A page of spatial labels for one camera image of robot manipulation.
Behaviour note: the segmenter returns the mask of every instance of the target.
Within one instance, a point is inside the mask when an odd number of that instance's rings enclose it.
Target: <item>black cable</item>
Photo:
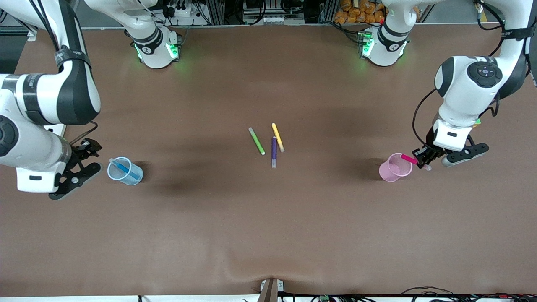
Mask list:
[[[30,4],[34,8],[34,11],[37,14],[37,16],[39,17],[39,19],[41,20],[41,22],[43,22],[43,26],[45,27],[45,30],[47,31],[48,36],[52,40],[52,44],[54,45],[54,49],[56,51],[59,51],[60,48],[58,47],[58,42],[56,41],[56,38],[54,37],[54,33],[52,32],[52,29],[50,27],[50,23],[48,22],[48,18],[47,18],[47,15],[45,13],[45,9],[43,8],[43,4],[42,4],[41,0],[37,0],[37,2],[39,4],[39,7],[41,8],[41,12],[39,12],[39,9],[37,8],[37,6],[35,5],[35,3],[32,0],[28,0],[28,1],[30,2]]]
[[[423,103],[424,100],[426,100],[426,99],[427,99],[433,92],[435,92],[435,91],[436,91],[436,88],[433,89],[433,90],[431,90],[431,92],[429,92],[429,94],[427,94],[427,95],[422,99],[422,101],[419,103],[418,107]],[[409,289],[403,291],[401,294],[405,294],[405,293],[407,293],[407,292],[409,292],[409,291],[413,291],[413,290],[428,290],[428,289],[434,289],[434,290],[439,290],[439,291],[447,292],[447,293],[449,293],[449,294],[454,294],[452,291],[448,291],[448,290],[441,289],[441,288],[439,288],[439,287],[434,287],[434,286],[419,286],[419,287],[412,287],[412,288],[409,288]]]
[[[265,2],[265,0],[259,0],[261,1],[260,5],[259,5],[259,17],[257,18],[257,20],[250,24],[250,25],[256,25],[258,24],[261,20],[263,20],[263,17],[265,16],[265,12],[267,11],[267,4]]]
[[[41,2],[41,0],[37,0],[37,2],[39,3],[39,8],[41,9],[41,13],[43,14],[43,19],[46,22],[46,29],[47,29],[48,35],[50,36],[50,39],[52,40],[52,44],[54,44],[54,48],[56,49],[56,51],[59,51],[60,48],[58,46],[58,42],[56,41],[56,38],[54,37],[54,33],[52,32],[52,27],[50,26],[50,22],[48,21],[47,14],[45,13],[45,8],[43,7],[43,3]]]
[[[198,9],[198,11],[200,12],[201,16],[205,20],[205,22],[207,22],[207,25],[212,25],[211,21],[209,20],[209,18],[207,18],[207,16],[205,16],[205,13],[201,9],[201,4],[199,3],[199,0],[194,0],[194,1],[192,1],[192,3],[194,3],[194,5],[196,6],[196,9]]]
[[[356,43],[356,44],[361,44],[360,41],[358,41],[358,40],[354,40],[354,39],[349,35],[349,34],[358,34],[358,32],[353,32],[353,31],[350,31],[350,30],[346,30],[346,29],[344,29],[341,25],[336,24],[336,23],[331,22],[331,21],[322,21],[320,24],[325,24],[325,23],[326,23],[326,24],[330,24],[330,25],[332,25],[333,27],[337,28],[338,30],[342,31],[342,32],[345,34],[345,36],[346,36],[349,40],[353,41],[354,43]]]
[[[492,104],[496,104],[496,108],[493,109],[492,107],[488,107],[487,109],[485,109],[485,111],[481,112],[481,114],[479,115],[478,118],[481,118],[489,110],[492,113],[492,117],[497,116],[498,115],[498,110],[500,109],[500,100],[499,100],[499,95],[498,94],[494,97],[494,99],[490,103],[490,105],[492,105]]]
[[[487,11],[489,11],[496,18],[498,23],[500,23],[499,26],[502,28],[502,31],[505,31],[505,24],[503,23],[503,21],[500,18],[500,16],[490,6],[485,4],[482,0],[475,0],[475,1],[478,2],[479,4],[481,4]],[[489,54],[489,56],[493,56],[498,51],[498,49],[500,49],[500,47],[502,46],[502,42],[503,42],[503,38],[500,38],[500,42],[498,43],[496,48],[494,48],[494,50]]]
[[[425,23],[425,20],[427,20],[427,18],[429,17],[429,15],[431,14],[435,6],[436,4],[433,4],[431,8],[429,9],[429,11],[427,12],[427,14],[422,16],[422,18],[419,20],[420,23]]]
[[[526,57],[526,62],[528,64],[528,71],[526,71],[526,76],[527,77],[529,75],[529,73],[532,71],[532,63],[529,61],[529,55],[528,54],[525,54],[525,57]]]
[[[477,19],[477,24],[479,25],[479,28],[481,28],[482,30],[484,31],[493,31],[493,30],[497,30],[498,28],[502,28],[501,25],[498,25],[498,26],[495,26],[495,27],[484,27],[483,24],[481,24],[481,20],[480,19]]]
[[[164,10],[168,10],[168,6],[167,5],[163,5],[163,2],[158,2],[161,6],[161,9],[162,9],[162,16],[164,17],[164,20],[160,19],[160,18],[157,18],[157,16],[151,12],[151,16],[158,19],[160,22],[158,21],[155,21],[157,23],[161,23],[162,25],[166,26],[166,21],[170,22],[170,25],[169,26],[172,26],[171,25],[171,18],[170,18],[170,15],[168,13],[164,14]]]
[[[500,38],[500,42],[498,43],[498,45],[496,45],[496,48],[494,48],[494,50],[489,54],[489,56],[493,56],[498,51],[498,49],[500,49],[500,47],[502,46],[502,42],[503,39]]]
[[[242,8],[242,6],[239,6],[240,4],[243,4],[244,3],[242,2],[242,0],[236,0],[235,1],[235,5],[234,5],[234,8],[233,8],[233,13],[235,15],[235,18],[237,18],[237,21],[239,24],[243,25],[244,24],[244,20],[242,19],[242,17],[240,16],[240,13],[241,13],[241,10],[244,10]]]
[[[419,137],[418,135],[418,132],[416,131],[416,115],[418,114],[418,110],[419,108],[422,106],[423,102],[428,98],[430,97],[431,94],[433,94],[433,92],[436,91],[436,88],[434,88],[433,90],[431,90],[429,93],[427,93],[427,95],[419,102],[418,106],[416,107],[416,110],[414,111],[414,116],[412,117],[412,131],[414,131],[414,135],[416,136],[416,138],[419,140],[419,142],[421,142],[423,144],[423,146],[425,147],[429,147],[430,149],[431,146],[427,145],[427,143],[425,141],[422,140],[421,137]],[[401,294],[404,294],[408,291],[411,291],[411,290],[415,290],[415,289],[436,289],[436,290],[443,290],[443,289],[439,289],[437,287],[434,287],[434,286],[425,286],[425,287],[413,287],[411,289],[407,289],[405,291],[403,291]]]
[[[280,8],[285,12],[285,13],[288,13],[290,15],[296,15],[296,14],[299,14],[299,13],[303,13],[304,12],[304,7],[302,6],[301,9],[299,10],[296,10],[296,11],[293,11],[291,8],[286,8],[284,7],[284,3],[286,2],[286,0],[282,0],[280,1]]]
[[[82,133],[81,135],[77,136],[75,139],[73,139],[72,141],[69,142],[70,145],[74,144],[75,142],[78,142],[79,140],[83,139],[84,137],[86,137],[88,134],[90,134],[91,132],[95,131],[95,129],[97,129],[97,127],[99,127],[99,125],[97,125],[96,122],[94,121],[91,121],[89,122],[89,124],[93,124],[93,128],[92,129],[89,129],[88,131]]]

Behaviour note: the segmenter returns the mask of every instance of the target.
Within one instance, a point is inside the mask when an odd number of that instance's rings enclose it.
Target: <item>yellow marker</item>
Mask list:
[[[281,142],[280,133],[278,132],[278,128],[276,128],[275,123],[272,123],[272,130],[274,131],[274,136],[276,136],[276,140],[278,141],[278,146],[280,146],[280,151],[285,152],[284,143]]]

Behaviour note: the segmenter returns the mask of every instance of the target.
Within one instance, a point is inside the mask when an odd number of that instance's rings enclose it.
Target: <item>wire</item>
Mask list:
[[[368,22],[359,22],[359,23],[355,23],[355,24],[367,24],[369,26],[372,26],[372,27],[380,27],[381,25],[377,25],[377,24],[371,24],[371,23],[368,23]]]
[[[427,93],[427,95],[419,102],[418,106],[416,107],[416,110],[414,111],[414,116],[412,117],[412,131],[414,131],[414,135],[416,136],[416,138],[419,140],[419,142],[421,142],[423,144],[423,146],[425,147],[429,147],[430,149],[431,146],[429,146],[425,141],[422,140],[421,137],[419,137],[418,135],[418,132],[416,131],[416,115],[418,114],[418,110],[419,108],[422,106],[423,102],[428,98],[430,97],[431,94],[433,94],[433,92],[436,91],[436,88],[434,88],[433,90],[431,90],[429,93]],[[436,290],[443,290],[443,289],[439,289],[437,287],[434,287],[434,286],[425,286],[425,287],[413,287],[411,289],[407,289],[405,291],[403,291],[401,294],[404,294],[408,291],[411,291],[411,290],[415,290],[415,289],[436,289]]]
[[[265,2],[265,0],[259,0],[259,1],[261,1],[261,4],[259,6],[259,17],[254,23],[250,25],[256,25],[259,23],[259,21],[263,20],[263,17],[265,16],[265,12],[267,11],[267,3]]]
[[[37,0],[38,1],[38,4],[39,4],[39,7],[41,8],[41,12],[39,11],[39,9],[37,8],[36,4],[33,2],[33,0],[28,0],[30,2],[30,4],[32,5],[32,7],[34,8],[34,11],[35,13],[37,14],[37,16],[39,17],[39,19],[41,20],[41,22],[43,23],[43,26],[45,27],[45,30],[47,31],[48,33],[48,36],[50,37],[50,39],[52,40],[52,44],[54,45],[54,49],[56,51],[59,51],[60,48],[58,47],[58,42],[56,41],[56,38],[54,37],[54,33],[52,32],[52,29],[50,27],[50,23],[48,22],[48,18],[47,18],[47,15],[45,13],[45,9],[43,8],[43,4],[41,2],[41,0]]]
[[[324,23],[326,23],[326,24],[330,24],[330,25],[332,25],[333,27],[337,28],[338,30],[342,31],[342,32],[345,34],[345,36],[346,36],[349,40],[353,41],[354,43],[356,43],[356,44],[362,44],[360,41],[358,41],[358,40],[354,40],[354,39],[349,35],[349,34],[358,34],[358,32],[353,32],[353,31],[350,31],[350,30],[346,30],[346,29],[344,29],[341,25],[336,24],[336,23],[331,22],[331,21],[322,21],[320,24],[324,24]]]
[[[185,36],[181,39],[181,46],[186,42],[186,37],[188,37],[188,31],[190,30],[190,26],[186,28]]]
[[[502,28],[502,31],[505,31],[505,24],[503,23],[503,20],[500,18],[500,16],[490,6],[485,4],[482,0],[475,0],[475,1],[478,2],[479,4],[481,4],[487,11],[489,11],[496,18],[498,23],[500,23],[499,26]],[[489,56],[493,56],[498,51],[498,49],[500,49],[500,47],[502,46],[502,42],[503,42],[503,38],[500,38],[500,42],[498,43],[496,48],[494,48],[494,50],[489,54]]]
[[[94,121],[91,121],[89,122],[89,124],[93,124],[93,128],[92,129],[89,129],[88,131],[82,133],[81,135],[77,136],[75,139],[73,139],[72,141],[69,142],[70,145],[74,144],[75,142],[78,142],[79,140],[83,139],[84,137],[86,137],[88,134],[90,134],[91,132],[95,131],[95,129],[97,129],[97,127],[99,127],[99,125],[97,125],[96,122]]]
[[[285,13],[288,13],[288,14],[290,14],[290,15],[296,15],[296,14],[299,14],[299,13],[304,12],[304,7],[303,7],[303,5],[302,5],[302,8],[301,8],[301,9],[298,9],[298,10],[296,10],[296,11],[293,11],[293,10],[291,9],[291,7],[288,7],[288,8],[284,7],[284,3],[285,3],[285,2],[286,2],[286,0],[282,0],[282,1],[280,1],[280,8],[281,8]]]
[[[241,7],[239,6],[240,4],[241,4],[241,0],[235,1],[235,5],[233,7],[233,14],[235,15],[235,18],[237,18],[238,23],[243,25],[244,20],[240,16],[240,13],[241,13]]]
[[[431,7],[429,8],[429,11],[427,12],[427,14],[422,16],[422,18],[419,20],[420,23],[425,23],[425,20],[427,20],[427,18],[429,17],[429,15],[431,14],[431,12],[433,11],[435,6],[436,6],[436,4],[431,5]]]
[[[494,50],[488,56],[493,56],[498,51],[498,49],[500,49],[500,47],[502,46],[502,42],[503,42],[503,39],[500,39],[500,42],[498,43],[498,45],[496,45],[496,48],[494,48]]]
[[[479,28],[481,28],[482,30],[484,31],[493,31],[493,30],[497,30],[498,28],[502,28],[501,25],[498,25],[498,26],[495,26],[495,27],[484,27],[483,24],[481,24],[481,20],[480,19],[477,19],[477,24],[479,25]]]
[[[201,4],[199,3],[199,0],[194,0],[192,1],[192,3],[194,3],[194,5],[196,6],[196,8],[198,9],[198,11],[200,12],[201,16],[203,17],[203,19],[205,20],[205,22],[207,22],[207,25],[212,25],[211,24],[211,21],[209,21],[209,18],[207,18],[205,16],[205,13],[203,12],[203,10],[201,9]]]
[[[427,94],[423,99],[422,101],[419,103],[418,107],[421,106],[421,104],[423,103],[424,100],[426,100],[433,92],[436,91],[436,88],[433,89],[431,92],[429,92],[429,94]],[[412,288],[409,288],[405,291],[403,291],[401,294],[406,294],[407,292],[409,291],[413,291],[413,290],[428,290],[428,289],[434,289],[434,290],[439,290],[439,291],[443,291],[443,292],[446,292],[446,293],[449,293],[449,294],[454,294],[452,291],[448,291],[448,290],[445,290],[445,289],[441,289],[439,287],[434,287],[434,286],[419,286],[419,287],[412,287]]]
[[[500,109],[500,99],[499,99],[498,94],[496,94],[496,96],[494,97],[494,99],[490,103],[490,105],[492,105],[492,104],[496,104],[496,108],[493,109],[492,107],[488,107],[487,109],[485,109],[485,111],[481,112],[481,114],[479,115],[478,118],[481,118],[489,110],[492,112],[492,117],[497,116],[498,115],[498,110]]]
[[[527,77],[529,75],[530,72],[532,72],[532,63],[529,61],[529,55],[528,54],[525,54],[525,57],[526,57],[526,62],[528,64],[528,71],[526,71],[526,76]]]

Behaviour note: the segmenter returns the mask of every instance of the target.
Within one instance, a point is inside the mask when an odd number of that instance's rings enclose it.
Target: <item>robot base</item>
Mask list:
[[[183,42],[182,36],[175,31],[171,31],[166,27],[159,27],[159,29],[164,36],[163,42],[155,48],[152,54],[146,54],[136,47],[140,62],[154,69],[164,68],[172,62],[178,62]]]
[[[393,65],[403,55],[407,42],[401,47],[398,46],[398,49],[395,51],[388,51],[386,46],[380,43],[378,31],[376,27],[370,27],[365,30],[365,33],[371,34],[371,37],[366,45],[360,45],[358,47],[360,55],[377,66],[385,67]]]

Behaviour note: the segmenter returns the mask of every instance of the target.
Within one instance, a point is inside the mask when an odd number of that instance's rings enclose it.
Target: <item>blue marker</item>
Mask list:
[[[272,137],[272,167],[276,168],[276,153],[278,152],[278,141],[276,136]]]
[[[129,169],[125,166],[123,166],[122,164],[120,164],[119,162],[117,162],[115,159],[110,159],[109,160],[114,166],[118,167],[118,169],[120,169],[121,171],[125,172],[126,174],[129,174]],[[130,172],[129,174],[130,176],[132,176],[134,179],[138,180],[140,179],[140,177],[132,172]]]

